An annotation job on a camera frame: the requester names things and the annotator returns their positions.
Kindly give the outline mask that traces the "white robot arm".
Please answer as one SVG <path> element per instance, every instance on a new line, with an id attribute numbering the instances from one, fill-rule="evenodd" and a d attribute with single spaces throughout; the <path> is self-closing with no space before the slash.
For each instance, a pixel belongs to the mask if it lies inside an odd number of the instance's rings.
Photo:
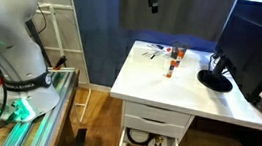
<path id="1" fill-rule="evenodd" d="M 0 70 L 11 101 L 22 99 L 43 115 L 58 104 L 43 54 L 26 32 L 25 23 L 37 10 L 36 0 L 0 0 Z"/>

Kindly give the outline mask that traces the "aluminium rail robot base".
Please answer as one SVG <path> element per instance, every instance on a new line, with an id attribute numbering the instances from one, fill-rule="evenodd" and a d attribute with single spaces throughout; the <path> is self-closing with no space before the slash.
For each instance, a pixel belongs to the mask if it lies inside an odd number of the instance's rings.
<path id="1" fill-rule="evenodd" d="M 1 146 L 60 146 L 79 74 L 78 69 L 70 67 L 51 70 L 50 76 L 59 101 L 48 112 L 38 112 L 31 105 L 30 96 L 8 100 L 2 112 L 4 92 L 0 88 L 0 129 L 13 124 Z"/>

